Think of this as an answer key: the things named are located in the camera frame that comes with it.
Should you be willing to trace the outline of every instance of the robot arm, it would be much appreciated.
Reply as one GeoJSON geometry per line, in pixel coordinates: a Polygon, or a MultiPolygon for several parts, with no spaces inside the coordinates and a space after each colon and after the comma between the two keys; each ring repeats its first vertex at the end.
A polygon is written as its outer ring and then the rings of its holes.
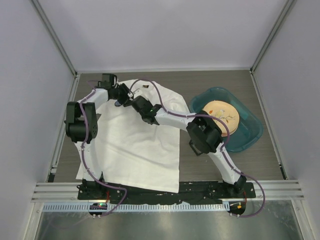
{"type": "MultiPolygon", "coordinates": [[[[118,85],[115,75],[110,74],[108,76],[112,77],[101,82],[98,87],[93,90],[94,94],[91,94],[91,97],[78,102],[69,102],[66,111],[66,135],[75,143],[81,155],[81,147],[86,135],[85,123],[81,120],[82,113],[79,105],[80,102],[82,102],[89,125],[89,138],[85,145],[84,157],[87,167],[97,179],[101,177],[102,171],[97,161],[95,149],[95,137],[98,133],[96,109],[108,100],[115,99],[124,107],[132,106],[141,115],[142,120],[148,124],[168,125],[188,132],[193,145],[202,153],[207,154],[217,166],[223,181],[230,187],[230,191],[234,191],[235,193],[241,193],[243,191],[246,178],[234,171],[235,169],[240,172],[240,170],[235,167],[226,148],[222,147],[222,132],[212,119],[207,117],[194,117],[195,113],[172,110],[170,111],[171,114],[169,114],[161,105],[152,105],[148,99],[143,97],[139,90],[134,93],[133,98],[133,93],[130,92],[125,84],[118,85]],[[233,168],[227,163],[223,153],[229,163],[234,166],[233,168]]],[[[93,181],[85,169],[83,174],[84,179],[93,181]]]]}

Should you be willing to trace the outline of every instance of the white partition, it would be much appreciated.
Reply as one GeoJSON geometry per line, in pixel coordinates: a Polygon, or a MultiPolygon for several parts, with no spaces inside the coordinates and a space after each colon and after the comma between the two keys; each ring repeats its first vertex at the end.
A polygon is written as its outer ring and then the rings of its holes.
{"type": "Polygon", "coordinates": [[[255,73],[286,173],[299,180],[318,234],[319,12],[320,1],[298,0],[255,73]]]}
{"type": "Polygon", "coordinates": [[[73,76],[28,0],[0,7],[0,239],[22,239],[73,76]]]}
{"type": "Polygon", "coordinates": [[[285,0],[39,0],[78,71],[247,68],[285,0]]]}

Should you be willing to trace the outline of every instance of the white cloth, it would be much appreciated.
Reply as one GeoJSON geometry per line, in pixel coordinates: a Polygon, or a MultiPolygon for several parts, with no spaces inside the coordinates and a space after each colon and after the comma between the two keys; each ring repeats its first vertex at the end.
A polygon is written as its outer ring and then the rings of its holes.
{"type": "MultiPolygon", "coordinates": [[[[130,88],[134,81],[122,83],[130,88]]],[[[189,112],[181,95],[155,84],[166,108],[189,112]]],[[[139,81],[132,91],[136,89],[140,89],[153,105],[160,103],[150,82],[139,81]]],[[[95,139],[96,153],[107,183],[172,193],[179,191],[179,129],[147,124],[131,106],[115,107],[114,100],[104,103],[97,113],[101,116],[95,139]]],[[[82,177],[81,163],[76,179],[82,177]]]]}

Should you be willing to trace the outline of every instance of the fabric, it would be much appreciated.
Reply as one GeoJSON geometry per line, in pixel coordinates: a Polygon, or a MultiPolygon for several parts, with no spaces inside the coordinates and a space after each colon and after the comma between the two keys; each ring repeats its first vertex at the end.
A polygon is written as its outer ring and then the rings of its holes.
{"type": "MultiPolygon", "coordinates": [[[[122,83],[130,88],[134,81],[122,83]]],[[[155,84],[166,108],[189,113],[181,95],[155,84]]],[[[132,91],[136,89],[140,89],[153,105],[160,103],[150,82],[139,81],[132,91]]],[[[147,124],[131,106],[115,107],[114,100],[99,107],[97,114],[101,116],[96,153],[106,182],[172,193],[179,191],[179,129],[147,124]]],[[[82,177],[81,163],[76,179],[82,177]]]]}

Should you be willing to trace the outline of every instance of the table surface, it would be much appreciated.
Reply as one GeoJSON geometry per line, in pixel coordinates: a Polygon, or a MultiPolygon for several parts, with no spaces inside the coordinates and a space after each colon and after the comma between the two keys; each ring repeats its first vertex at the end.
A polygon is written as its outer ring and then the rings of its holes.
{"type": "MultiPolygon", "coordinates": [[[[282,180],[273,144],[259,104],[259,100],[248,70],[229,71],[176,71],[176,72],[126,72],[116,73],[120,81],[147,78],[156,81],[184,97],[189,105],[191,99],[212,87],[228,89],[261,122],[262,137],[250,148],[239,153],[230,153],[236,166],[244,173],[259,180],[282,180]]],[[[101,74],[82,74],[75,100],[82,99],[90,91],[88,80],[100,80],[101,74]]],[[[205,154],[196,156],[189,146],[188,133],[180,132],[180,181],[215,181],[221,175],[211,159],[205,154]]],[[[80,165],[80,157],[74,144],[65,137],[55,174],[55,182],[75,182],[80,165]]]]}

